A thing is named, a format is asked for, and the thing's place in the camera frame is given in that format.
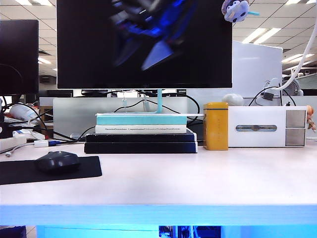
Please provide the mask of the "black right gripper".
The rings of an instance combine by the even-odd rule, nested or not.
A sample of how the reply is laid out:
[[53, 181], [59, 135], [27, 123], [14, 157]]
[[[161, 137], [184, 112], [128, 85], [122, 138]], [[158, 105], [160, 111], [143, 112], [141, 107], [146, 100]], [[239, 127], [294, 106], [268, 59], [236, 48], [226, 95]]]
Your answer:
[[175, 53], [197, 7], [195, 0], [113, 0], [111, 4], [119, 10], [110, 17], [118, 36], [115, 66], [124, 64], [144, 40], [154, 41], [142, 71]]

